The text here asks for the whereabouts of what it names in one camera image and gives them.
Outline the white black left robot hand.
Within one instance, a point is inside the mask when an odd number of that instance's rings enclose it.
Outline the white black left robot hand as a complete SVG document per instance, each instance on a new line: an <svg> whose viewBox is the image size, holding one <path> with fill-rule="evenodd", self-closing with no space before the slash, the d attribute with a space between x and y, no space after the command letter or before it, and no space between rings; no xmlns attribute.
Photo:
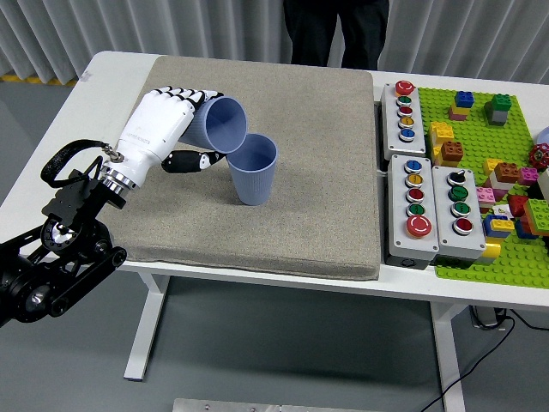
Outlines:
<svg viewBox="0 0 549 412"><path fill-rule="evenodd" d="M170 86L148 92L118 139L117 151L124 159L112 161L110 168L141 187L149 168L170 154L202 104L221 96L212 90Z"/></svg>

